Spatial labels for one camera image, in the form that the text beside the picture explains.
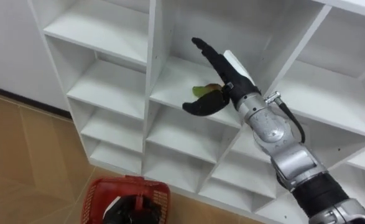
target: red plastic basket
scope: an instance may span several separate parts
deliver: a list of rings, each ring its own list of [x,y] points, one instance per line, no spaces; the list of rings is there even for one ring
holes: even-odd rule
[[[91,183],[81,212],[81,223],[101,224],[103,213],[108,205],[116,197],[126,195],[145,195],[151,198],[162,207],[159,223],[166,224],[170,206],[170,189],[167,184],[128,175],[100,178]]]

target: black object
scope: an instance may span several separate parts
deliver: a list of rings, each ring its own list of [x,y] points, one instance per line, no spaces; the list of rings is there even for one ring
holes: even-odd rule
[[[0,89],[0,95],[5,96],[7,98],[10,98],[12,100],[19,101],[19,102],[24,103],[26,105],[33,106],[33,107],[38,108],[40,110],[44,110],[44,111],[47,111],[49,113],[53,113],[53,114],[62,116],[64,118],[68,118],[68,119],[72,118],[69,111],[65,111],[65,110],[56,108],[54,106],[46,105],[45,103],[41,103],[41,102],[38,102],[38,101],[35,101],[35,100],[32,100],[32,99],[26,98],[24,96],[20,96],[20,95],[17,95],[15,93],[8,92],[6,90]]]
[[[121,197],[106,213],[102,224],[159,224],[161,206],[142,196],[141,210],[135,210],[138,195]]]
[[[349,199],[340,184],[329,173],[319,174],[300,184],[292,193],[309,218]]]
[[[305,143],[305,131],[302,128],[301,124],[298,122],[298,120],[295,118],[294,114],[290,111],[290,109],[287,107],[287,105],[285,103],[281,103],[278,106],[294,122],[294,124],[298,128],[298,131],[300,131],[301,143],[304,144]]]
[[[234,107],[238,101],[250,93],[260,93],[250,79],[242,76],[227,61],[224,55],[219,54],[212,46],[199,38],[192,38],[192,42],[201,50],[201,54],[207,58],[213,68],[221,77],[225,86],[221,91],[213,90],[193,103],[184,103],[182,108],[196,116],[208,116],[223,109],[232,100]]]

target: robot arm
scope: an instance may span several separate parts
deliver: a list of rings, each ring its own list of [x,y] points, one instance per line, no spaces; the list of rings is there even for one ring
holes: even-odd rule
[[[280,94],[275,92],[263,99],[231,52],[221,55],[201,39],[193,38],[192,42],[225,86],[196,102],[184,103],[183,109],[193,115],[207,116],[223,109],[230,99],[240,117],[252,128],[258,145],[270,155],[278,182],[293,194],[309,217],[309,224],[365,223],[365,209],[361,204],[349,198],[316,155],[293,137],[287,120],[271,110],[270,104],[276,103],[295,119]]]

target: white shelving unit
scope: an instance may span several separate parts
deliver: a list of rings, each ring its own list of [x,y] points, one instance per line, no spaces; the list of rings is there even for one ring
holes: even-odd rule
[[[30,5],[92,164],[261,222],[307,222],[232,104],[182,110],[193,86],[222,84],[190,41],[200,37],[231,50],[263,95],[281,92],[305,145],[365,206],[365,0]]]

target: wooden floor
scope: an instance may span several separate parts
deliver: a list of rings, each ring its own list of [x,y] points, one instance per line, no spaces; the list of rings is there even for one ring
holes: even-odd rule
[[[89,165],[70,120],[0,97],[0,224],[80,223],[87,184],[116,176]],[[172,194],[169,224],[255,224]]]

